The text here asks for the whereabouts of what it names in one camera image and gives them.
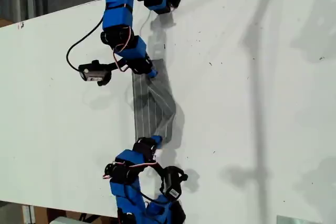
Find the blue robot module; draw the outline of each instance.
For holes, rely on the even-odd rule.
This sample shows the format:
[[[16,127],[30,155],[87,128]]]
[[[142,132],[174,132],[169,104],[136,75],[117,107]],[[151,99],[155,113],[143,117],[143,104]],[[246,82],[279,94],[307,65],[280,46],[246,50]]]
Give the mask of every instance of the blue robot module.
[[[177,201],[180,197],[181,182],[188,176],[179,168],[162,168],[154,158],[162,138],[141,137],[132,150],[119,154],[112,164],[105,168],[103,178],[110,179],[112,194],[117,199],[119,224],[182,224],[186,215]],[[151,166],[162,180],[157,199],[151,199],[140,190],[139,173]],[[145,206],[143,197],[150,201]]]
[[[138,1],[143,1],[149,10],[157,14],[164,14],[169,13],[172,7],[177,8],[181,0]],[[135,74],[146,74],[149,78],[156,76],[157,71],[153,68],[151,59],[146,53],[145,42],[140,36],[135,36],[132,30],[133,2],[134,0],[106,0],[106,8],[101,20],[103,32],[100,38],[104,44],[111,47],[114,63],[100,64],[98,60],[94,60],[76,69],[68,60],[68,54],[72,48],[69,49],[67,61],[73,69],[80,72],[84,81],[96,81],[99,86],[103,86],[110,81],[112,70],[119,69],[125,72],[128,68],[131,68]],[[114,54],[121,56],[121,60],[117,61]]]

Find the white board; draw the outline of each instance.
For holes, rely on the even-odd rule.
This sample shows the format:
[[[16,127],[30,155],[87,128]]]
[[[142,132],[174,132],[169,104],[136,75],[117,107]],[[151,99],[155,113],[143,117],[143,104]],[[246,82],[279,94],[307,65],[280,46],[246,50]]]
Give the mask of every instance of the white board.
[[[151,29],[154,14],[144,24],[149,12],[136,3],[134,31],[142,27],[150,56],[154,44],[166,47],[179,110],[160,161],[190,175],[186,223],[336,221],[333,1],[182,0],[165,29]],[[0,30],[0,200],[116,215],[100,176],[134,142],[131,74],[115,72],[99,88],[65,62],[103,8],[93,2]],[[99,33],[74,50],[75,65],[111,62]],[[141,176],[150,196],[153,174]]]

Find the black cable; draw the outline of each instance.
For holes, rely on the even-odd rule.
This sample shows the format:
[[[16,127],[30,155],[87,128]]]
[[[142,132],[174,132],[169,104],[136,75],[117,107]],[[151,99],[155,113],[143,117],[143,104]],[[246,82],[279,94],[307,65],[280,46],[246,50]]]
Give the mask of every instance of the black cable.
[[[136,187],[134,187],[133,185],[131,185],[131,187],[137,191],[139,194],[141,194],[142,197],[144,197],[145,199],[151,201],[151,202],[154,202],[158,205],[167,205],[168,203],[170,203],[171,201],[166,201],[166,202],[161,202],[161,201],[157,201],[155,199],[151,199],[150,197],[148,197],[147,195],[143,194],[139,189],[137,189]]]
[[[81,38],[79,41],[77,41],[75,44],[73,44],[70,48],[69,48],[69,50],[68,50],[68,52],[67,52],[67,62],[68,62],[68,64],[69,64],[69,66],[71,66],[72,67],[72,69],[73,70],[75,70],[75,71],[77,71],[77,72],[80,72],[77,68],[75,68],[71,63],[70,63],[70,61],[69,61],[69,54],[70,54],[70,51],[72,50],[72,48],[74,48],[75,46],[77,46],[79,43],[81,43],[83,40],[85,40],[87,37],[89,37],[99,26],[100,26],[100,24],[103,22],[103,18],[101,18],[101,20],[99,21],[99,23],[98,23],[98,25],[96,25],[95,27],[94,27],[94,29],[93,30],[91,30],[88,34],[86,34],[83,38]]]

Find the red and white wire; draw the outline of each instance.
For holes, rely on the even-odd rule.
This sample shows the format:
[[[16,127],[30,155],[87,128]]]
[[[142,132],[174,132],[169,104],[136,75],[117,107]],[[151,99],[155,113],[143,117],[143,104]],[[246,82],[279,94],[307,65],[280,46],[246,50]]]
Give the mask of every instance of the red and white wire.
[[[124,163],[120,163],[120,162],[113,162],[114,164],[118,164],[118,165],[123,165]],[[152,165],[156,165],[157,162],[155,163],[143,163],[143,164],[138,164],[138,165],[131,165],[130,168],[136,168],[136,167],[141,167],[141,166],[152,166]],[[103,175],[103,179],[110,179],[111,176],[110,175]]]

